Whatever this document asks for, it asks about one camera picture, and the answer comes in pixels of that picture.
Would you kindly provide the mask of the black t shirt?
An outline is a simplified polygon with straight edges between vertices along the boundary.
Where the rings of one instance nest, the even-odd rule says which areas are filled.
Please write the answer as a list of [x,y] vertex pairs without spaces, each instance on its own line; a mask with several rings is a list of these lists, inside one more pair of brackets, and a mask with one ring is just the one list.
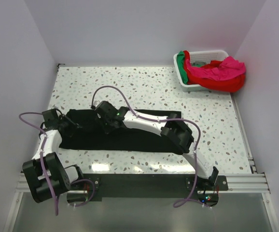
[[79,124],[71,137],[62,135],[60,148],[72,150],[109,150],[139,151],[182,154],[168,138],[138,129],[116,129],[106,134],[96,121],[93,110],[75,110],[67,112],[67,117]]

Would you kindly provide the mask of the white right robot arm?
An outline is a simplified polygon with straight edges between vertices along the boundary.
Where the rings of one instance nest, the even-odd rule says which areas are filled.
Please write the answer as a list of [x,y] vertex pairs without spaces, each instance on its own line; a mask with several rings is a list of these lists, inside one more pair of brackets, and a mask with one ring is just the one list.
[[176,114],[154,116],[134,111],[130,107],[116,109],[107,101],[102,101],[92,109],[105,133],[117,129],[135,129],[154,134],[176,149],[175,153],[182,155],[194,167],[202,188],[210,190],[217,185],[218,169],[200,154],[197,149],[199,141],[194,140],[185,120]]

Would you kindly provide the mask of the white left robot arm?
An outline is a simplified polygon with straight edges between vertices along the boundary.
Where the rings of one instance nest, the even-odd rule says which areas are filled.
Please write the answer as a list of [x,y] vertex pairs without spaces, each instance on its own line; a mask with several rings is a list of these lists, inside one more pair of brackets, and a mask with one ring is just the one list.
[[72,138],[80,126],[58,109],[41,113],[44,122],[40,130],[40,145],[32,160],[24,162],[22,169],[35,202],[41,203],[85,184],[78,165],[63,167],[58,150],[62,142]]

